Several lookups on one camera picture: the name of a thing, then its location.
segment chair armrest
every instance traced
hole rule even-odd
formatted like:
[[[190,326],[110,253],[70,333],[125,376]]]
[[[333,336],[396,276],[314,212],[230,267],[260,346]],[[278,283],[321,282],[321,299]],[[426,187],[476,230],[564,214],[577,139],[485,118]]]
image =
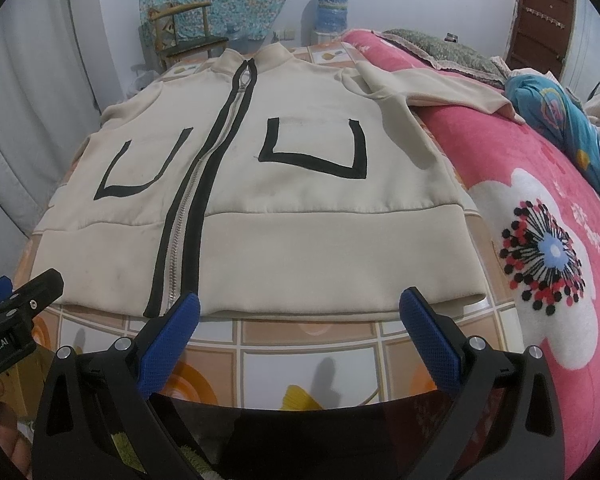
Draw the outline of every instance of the chair armrest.
[[[181,12],[186,12],[188,10],[199,9],[201,7],[210,7],[211,2],[193,2],[192,4],[183,4],[175,7],[170,7],[169,9],[163,10],[162,12],[158,12],[153,16],[149,17],[150,22],[154,22],[155,20],[160,20],[161,18],[165,18],[167,16],[173,16],[174,14],[180,14]]]

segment black stripe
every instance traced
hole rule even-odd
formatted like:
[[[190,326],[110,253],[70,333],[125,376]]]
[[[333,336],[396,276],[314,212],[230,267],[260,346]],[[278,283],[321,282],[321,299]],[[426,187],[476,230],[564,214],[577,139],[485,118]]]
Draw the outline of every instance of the black stripe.
[[[180,208],[180,202],[182,201],[184,193],[187,190],[187,185],[189,184],[191,175],[193,174],[197,164],[199,163],[200,159],[205,156],[215,145],[220,133],[222,132],[222,129],[224,128],[224,124],[229,116],[229,111],[231,111],[231,105],[234,103],[235,98],[238,95],[238,90],[240,89],[240,76],[246,67],[247,62],[245,61],[240,65],[240,68],[234,74],[231,93],[224,103],[224,106],[220,110],[220,113],[216,118],[216,122],[211,128],[204,145],[196,154],[189,169],[187,170],[187,174],[180,183],[178,192],[176,193],[169,211],[167,212],[167,216],[164,221],[164,228],[162,229],[162,237],[160,238],[160,246],[158,247],[158,255],[155,261],[154,279],[152,281],[151,294],[149,295],[149,301],[147,302],[147,306],[143,314],[145,317],[157,317],[160,315],[160,306],[162,304],[162,294],[164,291],[164,267],[167,259],[167,251],[169,249],[169,238],[171,237],[171,229],[173,228],[173,224],[178,214],[178,209]]]
[[[229,148],[232,140],[240,129],[240,124],[249,109],[251,103],[251,95],[253,87],[258,79],[258,71],[256,63],[253,59],[249,60],[249,70],[251,72],[251,81],[244,91],[242,102],[235,115],[234,123],[231,125],[226,139],[218,146],[218,148],[209,157],[206,163],[205,171],[200,177],[196,194],[189,209],[189,217],[187,218],[187,231],[184,237],[184,247],[182,250],[182,281],[180,284],[181,290],[190,290],[195,294],[198,293],[198,282],[200,278],[200,240],[202,239],[202,224],[205,217],[206,206],[211,195],[211,188],[218,174],[218,168],[222,157]]]
[[[173,157],[176,156],[176,153],[178,153],[178,150],[184,144],[184,141],[187,140],[187,137],[189,137],[189,134],[191,133],[192,130],[193,130],[193,128],[185,128],[184,130],[181,131],[180,136],[178,137],[178,140],[176,141],[176,144],[171,149],[171,153],[167,157],[167,160],[164,161],[162,168],[160,168],[160,171],[158,172],[158,174],[156,176],[154,176],[146,184],[140,184],[139,186],[120,186],[119,184],[113,184],[112,186],[107,186],[107,179],[109,178],[111,170],[113,170],[113,167],[120,160],[120,157],[126,153],[126,150],[128,150],[129,146],[131,145],[130,140],[125,142],[124,145],[122,146],[122,148],[120,149],[120,151],[118,152],[118,154],[111,161],[111,164],[107,168],[107,171],[105,171],[104,176],[102,177],[102,181],[101,181],[100,185],[98,186],[98,189],[97,189],[96,194],[93,197],[93,199],[98,200],[105,196],[117,196],[119,198],[122,198],[124,196],[132,196],[132,195],[138,194],[141,191],[144,191],[145,189],[147,189],[149,186],[151,186],[151,184],[155,183],[161,176],[163,176],[165,170],[167,169],[167,166],[171,163],[171,161],[173,160]]]
[[[280,118],[274,117],[267,121],[267,135],[264,144],[260,150],[258,160],[260,162],[280,162],[282,164],[291,164],[307,170],[320,171],[321,173],[332,174],[341,178],[366,178],[366,142],[365,134],[358,121],[349,119],[349,127],[353,132],[353,164],[351,167],[341,166],[335,162],[330,162],[313,155],[305,153],[286,153],[273,152],[278,142],[278,129],[280,128]]]

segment chair seat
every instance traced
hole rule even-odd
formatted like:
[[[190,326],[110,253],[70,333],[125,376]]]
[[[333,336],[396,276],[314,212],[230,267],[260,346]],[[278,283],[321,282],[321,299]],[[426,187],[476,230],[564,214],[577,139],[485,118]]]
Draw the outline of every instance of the chair seat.
[[[196,38],[189,38],[188,40],[179,41],[177,45],[165,48],[158,54],[160,54],[161,57],[172,57],[195,48],[205,50],[205,48],[219,46],[228,41],[229,38],[224,38],[223,36],[197,36]]]

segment door frame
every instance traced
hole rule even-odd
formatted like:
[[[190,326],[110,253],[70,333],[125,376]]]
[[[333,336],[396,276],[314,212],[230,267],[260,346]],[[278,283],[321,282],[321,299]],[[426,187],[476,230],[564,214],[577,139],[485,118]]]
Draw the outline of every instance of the door frame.
[[[509,56],[511,54],[511,49],[513,47],[513,44],[515,42],[516,39],[516,35],[518,33],[518,26],[520,25],[520,16],[521,13],[518,12],[520,10],[520,4],[522,3],[523,0],[516,0],[516,5],[514,6],[513,9],[513,18],[511,20],[511,30],[509,32],[509,42],[507,43],[507,53],[505,56],[505,62],[508,64],[509,63]],[[569,31],[569,43],[567,44],[567,51],[564,54],[564,60],[562,61],[562,68],[560,69],[560,73],[559,74],[554,74],[555,78],[560,81],[560,78],[562,77],[562,74],[564,73],[564,67],[566,65],[566,61],[569,57],[569,54],[571,52],[571,47],[573,46],[573,31],[575,29],[575,25],[576,25],[576,11],[578,8],[578,0],[573,0],[573,13],[571,15],[571,29]]]

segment silver screw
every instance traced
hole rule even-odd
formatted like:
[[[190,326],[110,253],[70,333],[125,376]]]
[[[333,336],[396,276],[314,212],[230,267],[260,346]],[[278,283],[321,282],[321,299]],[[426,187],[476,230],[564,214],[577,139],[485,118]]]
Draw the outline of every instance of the silver screw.
[[[131,346],[131,339],[128,337],[121,337],[113,343],[113,346],[116,350],[127,350]]]
[[[540,347],[538,347],[536,345],[531,345],[529,347],[529,354],[531,355],[531,357],[535,357],[536,359],[539,359],[542,357],[542,350],[540,349]]]
[[[469,346],[475,350],[484,350],[487,346],[487,343],[485,343],[484,339],[481,337],[473,336],[471,339],[469,339]]]
[[[71,355],[71,347],[70,346],[61,346],[56,352],[58,359],[67,359],[69,355]]]

